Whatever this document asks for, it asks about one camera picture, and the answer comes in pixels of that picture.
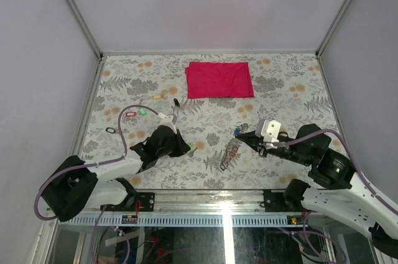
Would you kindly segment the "grey disc with key rings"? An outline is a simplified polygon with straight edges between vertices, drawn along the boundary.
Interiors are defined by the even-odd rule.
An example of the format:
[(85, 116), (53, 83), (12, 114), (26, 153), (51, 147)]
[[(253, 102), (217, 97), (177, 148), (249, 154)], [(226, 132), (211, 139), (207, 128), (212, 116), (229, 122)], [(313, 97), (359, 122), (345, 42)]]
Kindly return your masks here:
[[(248, 131), (249, 125), (248, 123), (239, 122), (239, 124), (234, 128), (239, 128), (241, 133), (245, 133)], [(241, 146), (242, 142), (235, 139), (234, 131), (233, 131), (233, 138), (227, 143), (224, 154), (221, 158), (220, 169), (221, 171), (226, 171), (234, 166), (236, 160), (238, 158), (238, 151)]]

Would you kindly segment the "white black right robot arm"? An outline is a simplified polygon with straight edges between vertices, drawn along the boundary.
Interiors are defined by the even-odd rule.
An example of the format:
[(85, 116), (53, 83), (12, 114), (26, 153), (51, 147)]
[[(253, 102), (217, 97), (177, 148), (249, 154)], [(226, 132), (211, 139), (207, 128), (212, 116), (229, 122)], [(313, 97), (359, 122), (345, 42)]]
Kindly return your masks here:
[(284, 205), (319, 212), (356, 230), (380, 252), (397, 258), (397, 203), (374, 186), (350, 150), (329, 147), (331, 129), (316, 124), (299, 128), (294, 139), (281, 132), (277, 121), (260, 120), (252, 132), (236, 134), (261, 157), (272, 155), (309, 167), (308, 177), (321, 188), (294, 179), (283, 193)]

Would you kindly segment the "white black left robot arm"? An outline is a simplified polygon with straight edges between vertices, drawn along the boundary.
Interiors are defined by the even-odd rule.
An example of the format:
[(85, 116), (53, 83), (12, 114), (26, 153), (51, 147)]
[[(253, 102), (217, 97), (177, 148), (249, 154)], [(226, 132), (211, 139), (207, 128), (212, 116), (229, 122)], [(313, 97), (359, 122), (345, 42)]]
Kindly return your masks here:
[(143, 202), (126, 179), (153, 168), (163, 157), (181, 157), (190, 151), (179, 130), (160, 125), (145, 139), (113, 160), (87, 164), (68, 157), (39, 189), (42, 198), (61, 222), (86, 208), (136, 212)]

